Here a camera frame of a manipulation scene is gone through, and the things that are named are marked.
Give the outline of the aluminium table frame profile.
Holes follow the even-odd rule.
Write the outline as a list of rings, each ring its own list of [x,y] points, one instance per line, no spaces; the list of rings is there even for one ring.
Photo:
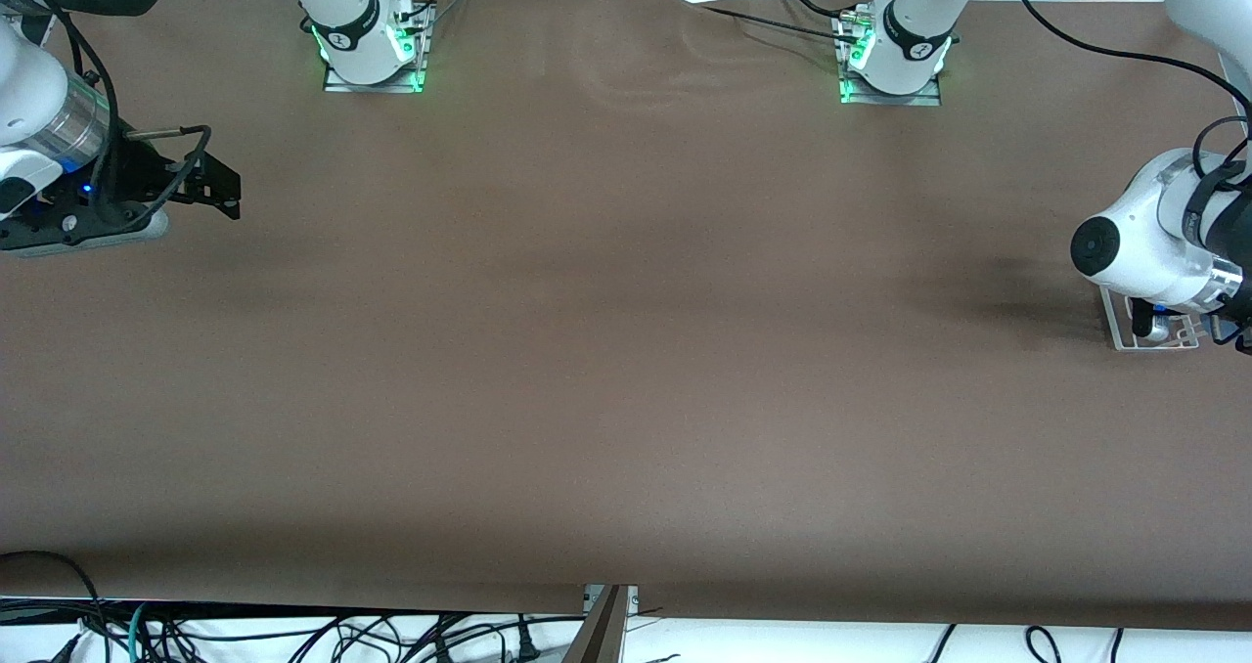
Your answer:
[[[639,587],[588,584],[585,618],[560,663],[621,663],[629,619],[639,614]]]

